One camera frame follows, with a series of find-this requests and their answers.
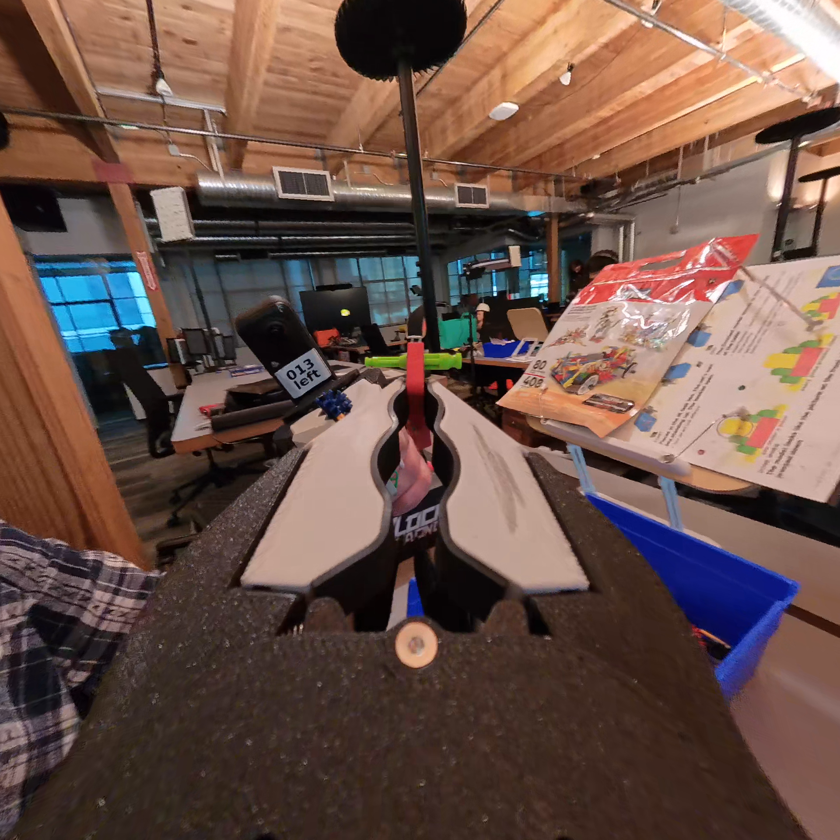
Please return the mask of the long wooden desk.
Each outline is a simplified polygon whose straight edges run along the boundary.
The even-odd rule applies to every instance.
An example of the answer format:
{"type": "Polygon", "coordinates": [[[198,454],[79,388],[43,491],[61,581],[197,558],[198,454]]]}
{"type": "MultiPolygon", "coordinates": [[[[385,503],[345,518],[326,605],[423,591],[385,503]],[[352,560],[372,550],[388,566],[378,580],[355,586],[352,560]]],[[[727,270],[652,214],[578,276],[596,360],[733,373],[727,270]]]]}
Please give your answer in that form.
{"type": "Polygon", "coordinates": [[[193,378],[171,432],[178,455],[269,438],[317,408],[316,399],[335,388],[334,376],[297,402],[263,370],[219,371],[193,378]]]}

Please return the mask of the person's left forearm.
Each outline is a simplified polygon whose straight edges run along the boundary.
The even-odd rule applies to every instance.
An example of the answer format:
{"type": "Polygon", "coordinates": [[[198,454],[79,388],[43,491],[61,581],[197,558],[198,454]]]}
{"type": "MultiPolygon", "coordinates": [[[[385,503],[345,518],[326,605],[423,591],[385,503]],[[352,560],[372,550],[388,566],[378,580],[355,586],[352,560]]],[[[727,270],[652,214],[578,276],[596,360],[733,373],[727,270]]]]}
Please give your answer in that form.
{"type": "Polygon", "coordinates": [[[114,553],[1,523],[1,835],[77,740],[163,579],[114,553]]]}

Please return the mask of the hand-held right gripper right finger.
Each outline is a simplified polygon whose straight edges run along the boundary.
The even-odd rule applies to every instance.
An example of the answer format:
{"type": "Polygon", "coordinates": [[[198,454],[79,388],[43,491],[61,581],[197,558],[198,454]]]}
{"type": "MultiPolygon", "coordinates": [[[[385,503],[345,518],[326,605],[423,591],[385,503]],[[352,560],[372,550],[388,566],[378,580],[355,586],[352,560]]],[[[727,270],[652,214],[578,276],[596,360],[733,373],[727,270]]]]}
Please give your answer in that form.
{"type": "Polygon", "coordinates": [[[526,450],[431,383],[433,463],[445,492],[435,563],[460,605],[586,592],[590,582],[543,494],[526,450]]]}

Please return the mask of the wooden post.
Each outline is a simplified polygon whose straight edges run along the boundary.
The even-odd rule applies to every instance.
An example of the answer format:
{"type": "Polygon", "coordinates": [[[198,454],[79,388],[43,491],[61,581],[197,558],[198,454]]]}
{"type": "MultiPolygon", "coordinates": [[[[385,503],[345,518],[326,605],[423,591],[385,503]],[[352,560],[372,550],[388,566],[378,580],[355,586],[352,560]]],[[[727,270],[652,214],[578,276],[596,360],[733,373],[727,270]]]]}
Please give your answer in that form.
{"type": "Polygon", "coordinates": [[[153,566],[40,285],[1,205],[1,515],[78,550],[153,566]]]}

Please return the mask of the black metal pole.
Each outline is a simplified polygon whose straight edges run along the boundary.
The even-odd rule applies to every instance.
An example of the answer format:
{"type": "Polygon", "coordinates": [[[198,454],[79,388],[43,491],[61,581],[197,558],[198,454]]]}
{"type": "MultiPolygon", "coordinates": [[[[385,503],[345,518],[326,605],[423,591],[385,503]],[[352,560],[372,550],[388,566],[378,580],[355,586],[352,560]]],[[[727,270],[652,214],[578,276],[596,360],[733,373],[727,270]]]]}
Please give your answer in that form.
{"type": "Polygon", "coordinates": [[[400,89],[402,108],[402,126],[406,147],[406,161],[412,195],[413,221],[416,232],[418,268],[423,289],[423,307],[426,323],[425,345],[430,352],[437,353],[441,350],[441,347],[434,284],[434,261],[428,229],[423,163],[413,84],[413,69],[408,58],[404,56],[398,60],[397,67],[397,79],[400,89]]]}

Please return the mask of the black office chair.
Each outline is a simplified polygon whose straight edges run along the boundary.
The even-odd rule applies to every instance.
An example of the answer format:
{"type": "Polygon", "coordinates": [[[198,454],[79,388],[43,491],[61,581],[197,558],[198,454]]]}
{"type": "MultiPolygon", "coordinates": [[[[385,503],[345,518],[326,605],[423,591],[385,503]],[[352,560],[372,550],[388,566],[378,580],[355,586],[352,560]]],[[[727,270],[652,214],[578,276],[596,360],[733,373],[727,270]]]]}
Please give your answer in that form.
{"type": "Polygon", "coordinates": [[[174,455],[172,431],[183,395],[165,394],[144,367],[133,346],[118,346],[106,354],[112,373],[118,376],[143,408],[150,456],[162,459],[174,455]]]}

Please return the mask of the orange wooden column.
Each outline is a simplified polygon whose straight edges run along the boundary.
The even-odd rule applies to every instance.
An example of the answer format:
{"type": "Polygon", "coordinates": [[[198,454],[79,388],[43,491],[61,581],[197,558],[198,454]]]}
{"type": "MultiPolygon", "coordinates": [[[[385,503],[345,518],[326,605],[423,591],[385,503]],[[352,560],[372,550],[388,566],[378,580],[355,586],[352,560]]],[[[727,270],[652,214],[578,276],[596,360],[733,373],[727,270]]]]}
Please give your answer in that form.
{"type": "Polygon", "coordinates": [[[151,241],[144,223],[144,217],[140,206],[135,201],[130,185],[108,182],[107,186],[112,203],[119,215],[134,264],[140,273],[143,287],[150,302],[164,357],[169,360],[171,356],[167,349],[167,341],[175,337],[175,328],[161,287],[161,279],[153,260],[151,241]]]}

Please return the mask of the black round disc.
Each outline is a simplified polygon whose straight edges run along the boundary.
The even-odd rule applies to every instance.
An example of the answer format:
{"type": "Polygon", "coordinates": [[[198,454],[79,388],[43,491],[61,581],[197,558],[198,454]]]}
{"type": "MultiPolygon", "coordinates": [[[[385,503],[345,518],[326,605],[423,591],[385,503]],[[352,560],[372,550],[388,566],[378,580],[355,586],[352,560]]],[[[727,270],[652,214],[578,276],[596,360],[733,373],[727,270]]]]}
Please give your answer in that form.
{"type": "Polygon", "coordinates": [[[388,81],[401,64],[423,73],[448,62],[463,42],[467,18],[463,1],[344,1],[334,37],[348,67],[388,81]]]}

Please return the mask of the blue plastic bin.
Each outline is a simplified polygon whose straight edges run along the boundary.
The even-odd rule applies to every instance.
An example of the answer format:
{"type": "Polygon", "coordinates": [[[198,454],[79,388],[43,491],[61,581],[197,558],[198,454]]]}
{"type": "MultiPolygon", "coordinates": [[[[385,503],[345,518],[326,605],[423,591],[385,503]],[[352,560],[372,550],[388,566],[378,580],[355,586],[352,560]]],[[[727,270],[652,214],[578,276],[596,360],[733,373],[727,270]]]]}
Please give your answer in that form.
{"type": "Polygon", "coordinates": [[[723,696],[733,701],[753,678],[800,585],[607,497],[586,497],[645,557],[689,622],[729,646],[714,670],[723,696]]]}

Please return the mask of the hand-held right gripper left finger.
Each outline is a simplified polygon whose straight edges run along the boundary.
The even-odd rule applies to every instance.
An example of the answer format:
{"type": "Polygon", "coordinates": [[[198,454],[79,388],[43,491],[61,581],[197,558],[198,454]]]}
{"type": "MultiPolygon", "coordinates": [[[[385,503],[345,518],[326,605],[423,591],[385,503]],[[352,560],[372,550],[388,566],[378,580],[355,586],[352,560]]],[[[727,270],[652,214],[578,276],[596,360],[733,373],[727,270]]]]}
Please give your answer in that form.
{"type": "Polygon", "coordinates": [[[396,572],[392,495],[405,381],[359,383],[351,413],[304,448],[240,577],[244,588],[308,600],[373,600],[396,572]]]}

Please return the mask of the red connector green rod piece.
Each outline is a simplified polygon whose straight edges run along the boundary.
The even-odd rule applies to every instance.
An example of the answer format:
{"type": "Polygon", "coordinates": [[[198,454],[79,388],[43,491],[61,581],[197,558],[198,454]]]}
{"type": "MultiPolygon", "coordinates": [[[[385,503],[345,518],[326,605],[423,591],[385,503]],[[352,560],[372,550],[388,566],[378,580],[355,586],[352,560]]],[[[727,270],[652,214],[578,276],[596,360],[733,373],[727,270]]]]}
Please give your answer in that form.
{"type": "Polygon", "coordinates": [[[372,356],[364,365],[376,369],[396,369],[406,373],[408,419],[406,430],[418,450],[432,445],[432,434],[425,419],[426,374],[429,372],[460,370],[463,356],[457,351],[432,352],[425,350],[421,340],[410,341],[401,355],[372,356]]]}

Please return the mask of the beige chair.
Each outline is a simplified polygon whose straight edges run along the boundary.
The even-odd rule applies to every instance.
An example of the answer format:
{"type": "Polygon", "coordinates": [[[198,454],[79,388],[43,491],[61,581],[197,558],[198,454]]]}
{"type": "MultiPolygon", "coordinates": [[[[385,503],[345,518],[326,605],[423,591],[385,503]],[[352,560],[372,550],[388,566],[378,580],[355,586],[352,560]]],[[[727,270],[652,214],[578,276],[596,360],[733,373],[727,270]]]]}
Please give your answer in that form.
{"type": "Polygon", "coordinates": [[[515,339],[520,342],[543,342],[550,334],[540,308],[510,308],[507,318],[515,339]]]}

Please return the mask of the person's left hand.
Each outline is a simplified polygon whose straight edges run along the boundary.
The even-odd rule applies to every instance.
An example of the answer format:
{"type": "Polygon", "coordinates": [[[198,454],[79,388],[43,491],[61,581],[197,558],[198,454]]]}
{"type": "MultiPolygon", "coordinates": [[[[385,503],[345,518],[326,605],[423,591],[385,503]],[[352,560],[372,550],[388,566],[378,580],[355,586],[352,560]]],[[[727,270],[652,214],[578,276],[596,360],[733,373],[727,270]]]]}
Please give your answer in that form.
{"type": "Polygon", "coordinates": [[[395,471],[396,487],[392,502],[394,517],[400,517],[416,508],[430,491],[433,478],[433,471],[411,435],[402,429],[398,439],[401,461],[395,471]]]}

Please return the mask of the toy set packaging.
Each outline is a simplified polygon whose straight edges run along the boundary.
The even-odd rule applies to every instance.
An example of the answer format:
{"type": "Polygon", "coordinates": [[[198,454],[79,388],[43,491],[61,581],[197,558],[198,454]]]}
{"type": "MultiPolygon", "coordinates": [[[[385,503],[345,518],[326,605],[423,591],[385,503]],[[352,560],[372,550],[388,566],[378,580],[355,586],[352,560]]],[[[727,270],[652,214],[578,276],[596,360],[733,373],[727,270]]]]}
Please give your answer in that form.
{"type": "Polygon", "coordinates": [[[499,406],[598,438],[613,434],[645,407],[759,240],[759,234],[714,237],[603,268],[560,315],[499,406]]]}

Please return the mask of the building instruction sheet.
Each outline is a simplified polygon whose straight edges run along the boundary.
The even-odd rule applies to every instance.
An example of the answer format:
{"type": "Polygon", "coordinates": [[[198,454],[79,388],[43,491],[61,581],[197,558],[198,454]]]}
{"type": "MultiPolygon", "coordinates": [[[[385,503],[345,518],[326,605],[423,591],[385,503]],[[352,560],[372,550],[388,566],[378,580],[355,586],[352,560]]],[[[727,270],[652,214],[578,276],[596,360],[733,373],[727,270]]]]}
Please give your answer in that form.
{"type": "Polygon", "coordinates": [[[839,258],[739,272],[631,423],[658,459],[811,501],[839,477],[839,258]]]}

